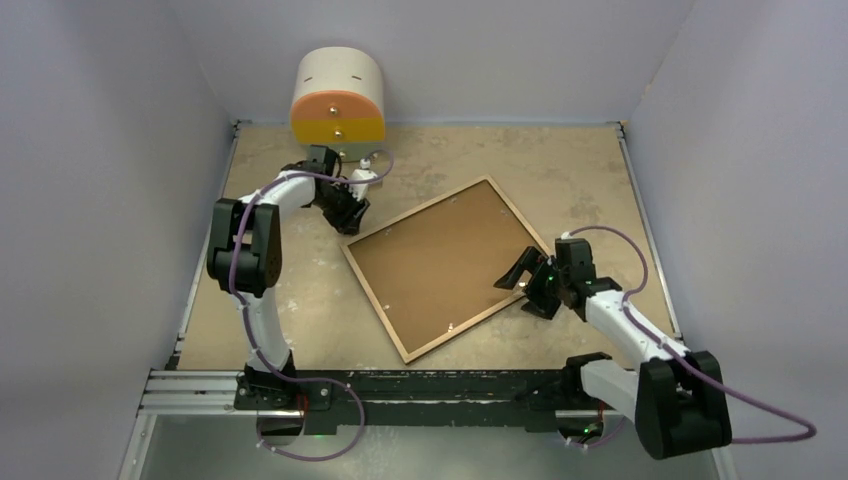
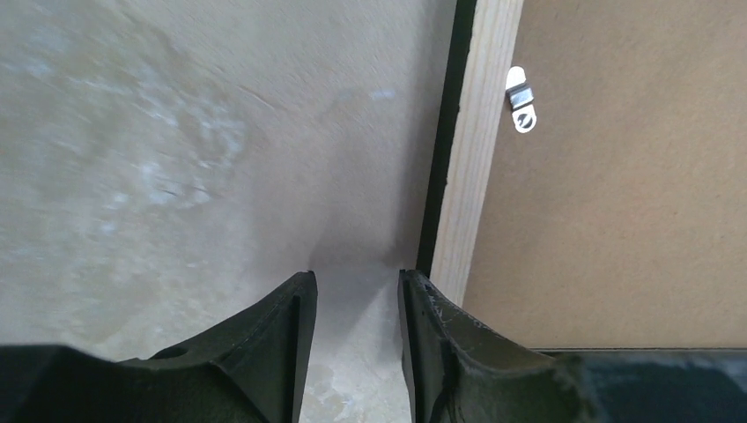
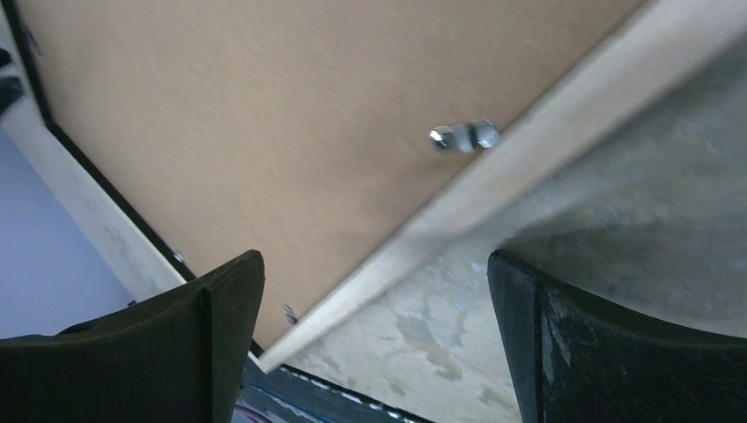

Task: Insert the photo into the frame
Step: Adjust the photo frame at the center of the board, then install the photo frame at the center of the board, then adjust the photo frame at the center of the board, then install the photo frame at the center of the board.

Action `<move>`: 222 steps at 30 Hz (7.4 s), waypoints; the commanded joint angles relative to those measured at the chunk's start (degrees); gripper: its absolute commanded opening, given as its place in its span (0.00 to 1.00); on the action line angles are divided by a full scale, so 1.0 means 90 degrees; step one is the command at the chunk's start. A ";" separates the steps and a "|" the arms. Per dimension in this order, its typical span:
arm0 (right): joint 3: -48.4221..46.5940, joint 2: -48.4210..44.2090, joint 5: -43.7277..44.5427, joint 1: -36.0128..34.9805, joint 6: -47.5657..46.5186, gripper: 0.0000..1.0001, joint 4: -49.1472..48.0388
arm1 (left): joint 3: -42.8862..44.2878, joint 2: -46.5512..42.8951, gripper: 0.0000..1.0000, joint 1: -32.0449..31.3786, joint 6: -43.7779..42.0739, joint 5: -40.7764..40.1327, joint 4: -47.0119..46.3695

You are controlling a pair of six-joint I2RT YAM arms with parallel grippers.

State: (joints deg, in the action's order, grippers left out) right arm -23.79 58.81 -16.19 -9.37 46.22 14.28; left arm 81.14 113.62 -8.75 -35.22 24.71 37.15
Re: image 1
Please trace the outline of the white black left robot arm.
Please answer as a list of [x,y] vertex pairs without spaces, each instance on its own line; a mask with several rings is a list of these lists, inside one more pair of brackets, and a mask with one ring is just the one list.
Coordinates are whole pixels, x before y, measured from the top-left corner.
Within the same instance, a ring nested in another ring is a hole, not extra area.
[[341,165],[339,152],[312,145],[306,159],[283,166],[269,184],[213,206],[206,270],[242,316],[249,349],[242,399],[284,409],[302,390],[273,291],[283,270],[281,225],[296,210],[317,207],[337,233],[358,234],[370,206],[368,189],[383,176],[370,157],[348,176]]

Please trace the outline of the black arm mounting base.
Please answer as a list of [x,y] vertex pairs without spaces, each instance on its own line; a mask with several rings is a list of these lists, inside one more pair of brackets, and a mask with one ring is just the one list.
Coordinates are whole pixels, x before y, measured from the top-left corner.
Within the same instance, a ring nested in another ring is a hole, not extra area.
[[304,370],[292,380],[245,369],[233,407],[291,415],[307,435],[340,426],[512,427],[529,433],[594,435],[618,414],[580,392],[567,369]]

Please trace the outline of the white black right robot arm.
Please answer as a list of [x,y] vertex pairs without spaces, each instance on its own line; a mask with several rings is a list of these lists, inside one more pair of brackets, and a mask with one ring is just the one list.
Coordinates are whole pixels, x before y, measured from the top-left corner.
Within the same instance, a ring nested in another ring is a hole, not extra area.
[[559,382],[564,399],[584,407],[597,399],[630,420],[645,451],[666,459],[724,447],[732,440],[717,359],[663,334],[625,299],[622,287],[596,273],[582,238],[558,239],[546,255],[529,246],[495,287],[511,290],[524,273],[522,309],[550,320],[566,307],[617,345],[626,369],[603,352],[567,359]]

